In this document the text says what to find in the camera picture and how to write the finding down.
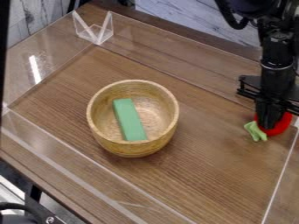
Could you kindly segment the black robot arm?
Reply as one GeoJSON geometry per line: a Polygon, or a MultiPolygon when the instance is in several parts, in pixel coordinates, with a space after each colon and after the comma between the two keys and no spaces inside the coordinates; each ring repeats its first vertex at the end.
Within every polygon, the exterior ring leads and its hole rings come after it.
{"type": "Polygon", "coordinates": [[[257,122],[271,130],[299,116],[299,0],[215,0],[230,27],[253,24],[262,47],[259,76],[242,75],[238,93],[257,104],[257,122]]]}

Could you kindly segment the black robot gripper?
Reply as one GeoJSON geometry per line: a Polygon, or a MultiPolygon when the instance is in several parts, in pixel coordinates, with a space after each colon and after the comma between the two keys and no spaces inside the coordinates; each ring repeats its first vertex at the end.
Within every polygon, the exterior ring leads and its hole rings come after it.
{"type": "Polygon", "coordinates": [[[299,84],[295,83],[298,63],[261,62],[261,75],[238,77],[238,94],[257,103],[258,124],[271,130],[286,112],[299,116],[299,84]]]}

